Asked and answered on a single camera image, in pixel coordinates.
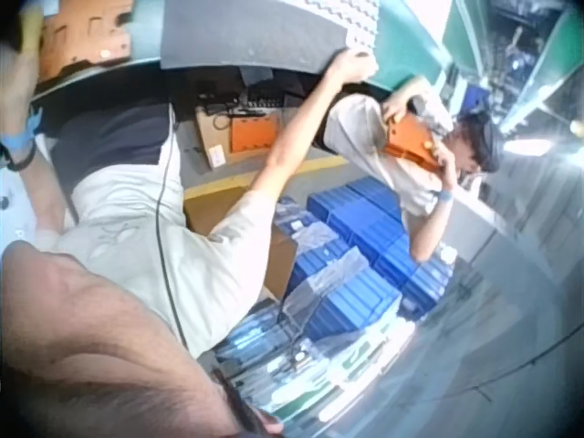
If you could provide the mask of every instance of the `hair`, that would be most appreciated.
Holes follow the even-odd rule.
[[[503,135],[486,111],[465,114],[458,119],[462,135],[470,143],[474,160],[483,172],[497,172],[501,167]]]
[[[2,409],[5,424],[13,432],[10,436],[207,438],[197,432],[198,422],[187,409],[188,396],[180,390],[128,383],[48,381],[6,365],[2,381]]]

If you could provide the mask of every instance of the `man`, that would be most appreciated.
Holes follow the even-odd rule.
[[[379,152],[387,142],[388,121],[401,120],[414,98],[432,115],[432,128],[442,131],[442,141],[437,138],[433,146],[442,165],[438,175]],[[496,172],[502,153],[501,134],[485,112],[463,116],[453,125],[423,77],[406,82],[382,105],[362,94],[341,99],[331,108],[317,144],[354,162],[399,195],[410,255],[417,262],[427,261],[443,237],[461,173]]]
[[[38,249],[16,242],[3,258],[3,398],[33,436],[281,433],[195,359],[255,304],[276,201],[342,86],[375,73],[373,57],[350,50],[334,59],[208,237],[185,227],[172,111],[158,104],[65,127],[56,165],[71,144],[89,155],[65,176],[79,218],[65,229],[66,195],[27,122],[37,46],[1,61],[0,140],[21,168],[38,228]]]

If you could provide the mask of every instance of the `yellow floor line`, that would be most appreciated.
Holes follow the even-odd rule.
[[[324,158],[315,158],[303,162],[298,168],[296,175],[301,173],[308,173],[319,171],[322,169],[329,169],[332,167],[339,167],[346,164],[347,161],[340,156],[330,156]],[[241,173],[239,175],[229,176],[217,181],[211,181],[205,184],[191,187],[184,191],[184,200],[203,196],[204,194],[221,192],[222,190],[233,189],[234,187],[246,187],[256,177],[257,172]]]

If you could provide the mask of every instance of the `orange tray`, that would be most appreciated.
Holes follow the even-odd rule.
[[[130,35],[120,24],[133,0],[60,0],[59,13],[45,18],[40,81],[76,64],[98,65],[130,58]]]
[[[430,144],[433,144],[430,130],[415,115],[407,113],[399,123],[390,121],[388,142],[383,151],[393,157],[415,162],[428,172],[438,172],[440,164],[427,147]]]
[[[231,153],[270,149],[280,129],[277,113],[236,117],[232,121]]]

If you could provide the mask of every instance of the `beige shirt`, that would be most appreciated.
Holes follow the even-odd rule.
[[[73,255],[87,270],[137,297],[178,338],[156,234],[189,351],[197,358],[245,317],[262,290],[276,203],[248,192],[209,236],[186,228],[176,136],[162,145],[158,165],[116,165],[75,188],[79,223],[63,235],[39,230],[40,250]]]
[[[402,220],[411,230],[416,218],[433,210],[436,204],[433,192],[442,190],[442,182],[413,162],[380,155],[378,150],[386,141],[387,127],[381,116],[381,106],[374,98],[352,94],[331,109],[325,144],[390,186],[400,197]]]

